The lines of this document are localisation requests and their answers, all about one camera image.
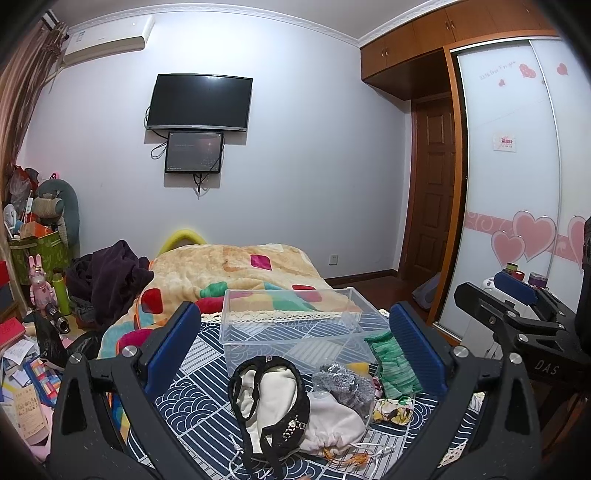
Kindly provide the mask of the wooden overhead cabinet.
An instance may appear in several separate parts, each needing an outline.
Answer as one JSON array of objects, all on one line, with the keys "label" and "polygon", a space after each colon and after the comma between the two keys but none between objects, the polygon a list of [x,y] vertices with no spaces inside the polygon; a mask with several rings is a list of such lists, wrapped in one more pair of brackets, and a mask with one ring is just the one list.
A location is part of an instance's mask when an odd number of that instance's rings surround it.
[{"label": "wooden overhead cabinet", "polygon": [[444,49],[516,33],[556,33],[532,1],[461,1],[420,16],[361,48],[362,80],[401,100],[446,93]]}]

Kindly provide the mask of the grey plush pillow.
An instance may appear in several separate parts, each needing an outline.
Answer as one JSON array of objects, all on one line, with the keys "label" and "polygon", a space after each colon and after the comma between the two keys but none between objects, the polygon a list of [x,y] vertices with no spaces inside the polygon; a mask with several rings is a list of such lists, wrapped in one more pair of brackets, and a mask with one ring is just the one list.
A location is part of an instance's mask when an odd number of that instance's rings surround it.
[{"label": "grey plush pillow", "polygon": [[32,213],[57,225],[62,243],[73,248],[79,240],[79,205],[73,187],[61,179],[43,181],[37,188]]}]

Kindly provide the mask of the small black wall monitor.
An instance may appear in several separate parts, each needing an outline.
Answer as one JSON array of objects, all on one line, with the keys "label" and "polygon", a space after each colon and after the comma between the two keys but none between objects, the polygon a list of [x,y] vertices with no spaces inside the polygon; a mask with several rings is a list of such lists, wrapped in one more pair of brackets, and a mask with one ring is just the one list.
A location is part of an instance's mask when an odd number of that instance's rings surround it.
[{"label": "small black wall monitor", "polygon": [[217,174],[221,170],[221,132],[171,131],[168,134],[164,172],[167,174]]}]

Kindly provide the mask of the colourful plush blanket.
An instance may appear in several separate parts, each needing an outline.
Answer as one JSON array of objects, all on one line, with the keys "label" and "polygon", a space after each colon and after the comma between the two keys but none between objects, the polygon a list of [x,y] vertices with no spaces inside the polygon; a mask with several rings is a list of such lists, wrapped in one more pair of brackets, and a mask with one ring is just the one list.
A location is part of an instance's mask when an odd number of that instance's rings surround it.
[{"label": "colourful plush blanket", "polygon": [[348,303],[303,250],[284,244],[181,246],[159,255],[148,272],[152,280],[103,334],[100,359],[116,356],[124,336],[164,326],[183,302],[197,304],[206,316],[221,312],[228,290],[246,297],[262,290],[264,309],[280,309],[271,299],[274,290],[287,291],[287,311],[335,312]]}]

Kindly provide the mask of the white sliding wardrobe door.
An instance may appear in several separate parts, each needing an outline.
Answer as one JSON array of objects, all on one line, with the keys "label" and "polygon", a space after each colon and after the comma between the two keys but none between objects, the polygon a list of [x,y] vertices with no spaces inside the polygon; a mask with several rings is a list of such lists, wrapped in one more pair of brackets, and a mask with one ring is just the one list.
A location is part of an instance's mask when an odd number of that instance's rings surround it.
[{"label": "white sliding wardrobe door", "polygon": [[507,264],[576,308],[590,216],[590,82],[558,39],[457,52],[467,131],[463,229],[451,286]]}]

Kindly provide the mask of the yellow headboard cushion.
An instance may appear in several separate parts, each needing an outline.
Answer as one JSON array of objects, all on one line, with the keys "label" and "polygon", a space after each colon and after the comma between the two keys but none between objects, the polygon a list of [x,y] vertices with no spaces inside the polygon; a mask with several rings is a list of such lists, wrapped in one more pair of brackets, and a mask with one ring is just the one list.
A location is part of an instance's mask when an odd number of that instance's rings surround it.
[{"label": "yellow headboard cushion", "polygon": [[185,245],[205,245],[206,241],[191,229],[180,229],[171,234],[161,246],[158,255]]}]

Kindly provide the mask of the clear plastic storage box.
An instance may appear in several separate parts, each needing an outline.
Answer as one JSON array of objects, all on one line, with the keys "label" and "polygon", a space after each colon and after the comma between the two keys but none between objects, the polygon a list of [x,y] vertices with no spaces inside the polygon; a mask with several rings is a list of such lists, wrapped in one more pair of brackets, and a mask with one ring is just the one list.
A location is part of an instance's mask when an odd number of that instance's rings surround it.
[{"label": "clear plastic storage box", "polygon": [[279,356],[312,374],[325,364],[374,364],[366,339],[389,329],[388,318],[352,287],[228,290],[219,342],[229,375],[256,356]]}]

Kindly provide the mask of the grey knit item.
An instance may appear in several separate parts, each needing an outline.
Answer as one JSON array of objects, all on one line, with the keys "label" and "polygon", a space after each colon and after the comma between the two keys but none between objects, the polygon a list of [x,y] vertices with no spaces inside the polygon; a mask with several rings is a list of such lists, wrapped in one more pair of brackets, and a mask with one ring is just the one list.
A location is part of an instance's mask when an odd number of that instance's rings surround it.
[{"label": "grey knit item", "polygon": [[325,364],[311,375],[315,390],[331,393],[335,400],[366,417],[376,401],[376,388],[370,378],[360,376],[338,363]]}]

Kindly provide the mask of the brown curtain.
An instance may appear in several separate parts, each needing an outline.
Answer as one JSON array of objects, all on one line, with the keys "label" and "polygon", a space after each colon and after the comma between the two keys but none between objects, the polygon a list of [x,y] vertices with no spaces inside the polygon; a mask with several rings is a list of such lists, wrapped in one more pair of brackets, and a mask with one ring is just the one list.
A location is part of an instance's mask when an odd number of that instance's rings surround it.
[{"label": "brown curtain", "polygon": [[42,21],[20,42],[1,74],[1,180],[8,179],[22,147],[41,90],[58,61],[67,34],[59,22]]}]

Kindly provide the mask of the white drawstring pouch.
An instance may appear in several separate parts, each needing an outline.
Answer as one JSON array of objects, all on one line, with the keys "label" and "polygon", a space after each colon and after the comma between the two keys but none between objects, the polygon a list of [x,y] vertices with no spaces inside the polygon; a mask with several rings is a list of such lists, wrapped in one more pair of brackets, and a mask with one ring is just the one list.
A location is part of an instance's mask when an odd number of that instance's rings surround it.
[{"label": "white drawstring pouch", "polygon": [[300,451],[305,454],[339,456],[349,450],[353,443],[365,436],[367,427],[355,410],[342,405],[325,391],[311,391],[310,418],[305,428]]}]

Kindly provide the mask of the yellow sponge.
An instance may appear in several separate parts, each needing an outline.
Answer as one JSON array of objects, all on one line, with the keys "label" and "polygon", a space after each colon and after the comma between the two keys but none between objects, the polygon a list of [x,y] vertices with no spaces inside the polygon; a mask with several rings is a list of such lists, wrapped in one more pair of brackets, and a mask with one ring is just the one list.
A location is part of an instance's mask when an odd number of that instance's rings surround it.
[{"label": "yellow sponge", "polygon": [[346,365],[346,368],[360,377],[370,378],[370,364],[367,362],[353,362]]}]

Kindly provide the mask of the white air conditioner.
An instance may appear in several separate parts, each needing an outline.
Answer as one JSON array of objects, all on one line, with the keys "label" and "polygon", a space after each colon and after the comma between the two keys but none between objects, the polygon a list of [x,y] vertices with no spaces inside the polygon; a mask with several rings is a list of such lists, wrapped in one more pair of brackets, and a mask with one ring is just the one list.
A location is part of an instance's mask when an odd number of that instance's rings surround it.
[{"label": "white air conditioner", "polygon": [[152,15],[124,18],[69,35],[63,55],[66,67],[105,56],[143,50],[154,26]]}]

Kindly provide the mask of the brown wooden door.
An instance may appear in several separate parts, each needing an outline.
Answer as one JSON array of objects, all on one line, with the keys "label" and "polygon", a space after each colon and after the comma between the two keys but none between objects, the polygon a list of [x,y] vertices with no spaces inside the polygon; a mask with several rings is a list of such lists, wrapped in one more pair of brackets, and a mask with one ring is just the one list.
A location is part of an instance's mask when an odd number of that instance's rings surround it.
[{"label": "brown wooden door", "polygon": [[441,271],[452,217],[455,123],[449,94],[412,103],[412,160],[400,273],[426,281]]}]

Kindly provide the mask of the blue patterned bed sheet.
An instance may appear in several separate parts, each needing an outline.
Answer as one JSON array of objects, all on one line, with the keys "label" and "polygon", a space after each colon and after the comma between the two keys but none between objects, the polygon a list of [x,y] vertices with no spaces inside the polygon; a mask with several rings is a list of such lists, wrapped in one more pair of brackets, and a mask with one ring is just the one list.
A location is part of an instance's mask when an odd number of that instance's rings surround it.
[{"label": "blue patterned bed sheet", "polygon": [[[235,457],[242,443],[228,403],[228,373],[219,342],[219,321],[207,315],[168,390],[155,406],[190,456],[212,479],[248,479]],[[419,394],[405,425],[373,423],[362,440],[361,453],[375,456],[363,467],[328,462],[318,456],[294,455],[284,462],[287,479],[379,479],[411,446],[437,401]]]}]

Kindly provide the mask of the green knit sock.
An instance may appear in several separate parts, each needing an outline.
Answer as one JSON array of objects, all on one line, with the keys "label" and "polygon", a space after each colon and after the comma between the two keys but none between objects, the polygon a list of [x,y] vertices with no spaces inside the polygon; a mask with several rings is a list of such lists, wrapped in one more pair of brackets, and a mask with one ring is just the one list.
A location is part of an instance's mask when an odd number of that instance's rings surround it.
[{"label": "green knit sock", "polygon": [[378,378],[386,398],[396,400],[423,391],[415,371],[391,331],[366,337],[365,341],[377,360]]}]

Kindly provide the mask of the pink rabbit toy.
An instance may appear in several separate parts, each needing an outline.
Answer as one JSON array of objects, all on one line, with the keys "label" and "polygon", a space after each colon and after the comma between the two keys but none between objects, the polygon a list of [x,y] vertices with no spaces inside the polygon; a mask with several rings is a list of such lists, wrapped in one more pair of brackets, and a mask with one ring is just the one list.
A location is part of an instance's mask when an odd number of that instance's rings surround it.
[{"label": "pink rabbit toy", "polygon": [[44,313],[48,306],[55,307],[57,305],[55,291],[47,280],[42,257],[39,254],[29,256],[29,282],[31,303],[41,313]]}]

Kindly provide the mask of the green bottle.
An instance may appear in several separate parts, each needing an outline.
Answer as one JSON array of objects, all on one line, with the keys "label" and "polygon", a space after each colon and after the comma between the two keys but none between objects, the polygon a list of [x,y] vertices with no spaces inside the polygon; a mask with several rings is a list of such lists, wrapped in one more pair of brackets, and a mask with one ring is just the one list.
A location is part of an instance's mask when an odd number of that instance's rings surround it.
[{"label": "green bottle", "polygon": [[54,273],[52,277],[52,285],[60,313],[63,316],[68,316],[71,313],[71,310],[64,277],[60,273]]}]

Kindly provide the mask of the dark purple clothes pile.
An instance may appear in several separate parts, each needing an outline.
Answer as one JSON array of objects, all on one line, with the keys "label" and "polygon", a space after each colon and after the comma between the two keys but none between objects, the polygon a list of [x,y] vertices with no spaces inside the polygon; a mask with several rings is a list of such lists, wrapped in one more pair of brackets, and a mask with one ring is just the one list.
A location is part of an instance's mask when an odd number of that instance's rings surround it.
[{"label": "dark purple clothes pile", "polygon": [[149,260],[138,257],[125,240],[74,259],[66,269],[70,299],[84,322],[105,330],[125,314],[152,281]]}]

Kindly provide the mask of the black wall television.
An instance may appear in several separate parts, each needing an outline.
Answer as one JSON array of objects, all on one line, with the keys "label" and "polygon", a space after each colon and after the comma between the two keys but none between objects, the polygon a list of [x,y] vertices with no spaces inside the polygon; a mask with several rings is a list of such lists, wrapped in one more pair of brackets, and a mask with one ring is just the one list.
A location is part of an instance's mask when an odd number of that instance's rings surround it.
[{"label": "black wall television", "polygon": [[147,111],[148,130],[244,132],[249,124],[252,78],[158,74]]}]

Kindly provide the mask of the floral fabric scrunchie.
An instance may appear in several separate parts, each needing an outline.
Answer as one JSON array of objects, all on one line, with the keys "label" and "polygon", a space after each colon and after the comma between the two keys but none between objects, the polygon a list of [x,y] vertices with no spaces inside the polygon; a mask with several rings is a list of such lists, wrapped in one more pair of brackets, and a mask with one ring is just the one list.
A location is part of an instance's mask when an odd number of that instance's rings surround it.
[{"label": "floral fabric scrunchie", "polygon": [[375,423],[390,423],[405,426],[412,420],[415,409],[415,399],[403,396],[399,399],[383,398],[375,402],[372,421]]}]

